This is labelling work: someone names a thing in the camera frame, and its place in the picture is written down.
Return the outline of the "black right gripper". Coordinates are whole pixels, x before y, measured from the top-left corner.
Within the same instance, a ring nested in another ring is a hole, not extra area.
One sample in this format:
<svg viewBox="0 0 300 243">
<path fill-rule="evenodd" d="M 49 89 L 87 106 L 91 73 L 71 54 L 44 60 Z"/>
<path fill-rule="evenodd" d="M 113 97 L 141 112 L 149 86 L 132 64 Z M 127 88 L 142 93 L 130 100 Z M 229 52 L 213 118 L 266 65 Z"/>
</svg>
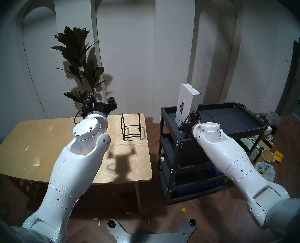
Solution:
<svg viewBox="0 0 300 243">
<path fill-rule="evenodd" d="M 181 122 L 180 127 L 178 130 L 180 132 L 184 132 L 186 134 L 191 134 L 192 129 L 195 125 L 200 123 L 200 113 L 198 111 L 192 111 L 184 122 Z"/>
</svg>

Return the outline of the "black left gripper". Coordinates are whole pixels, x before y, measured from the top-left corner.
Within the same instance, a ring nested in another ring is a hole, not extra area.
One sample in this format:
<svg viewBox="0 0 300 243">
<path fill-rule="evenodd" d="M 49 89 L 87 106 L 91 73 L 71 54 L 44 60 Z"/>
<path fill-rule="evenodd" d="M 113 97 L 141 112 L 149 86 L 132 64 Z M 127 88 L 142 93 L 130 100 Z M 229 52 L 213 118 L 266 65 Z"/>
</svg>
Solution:
<svg viewBox="0 0 300 243">
<path fill-rule="evenodd" d="M 117 109 L 117 103 L 114 97 L 109 97 L 108 103 L 98 102 L 95 100 L 85 100 L 81 117 L 86 118 L 89 114 L 100 112 L 107 118 L 110 112 L 115 109 Z"/>
</svg>

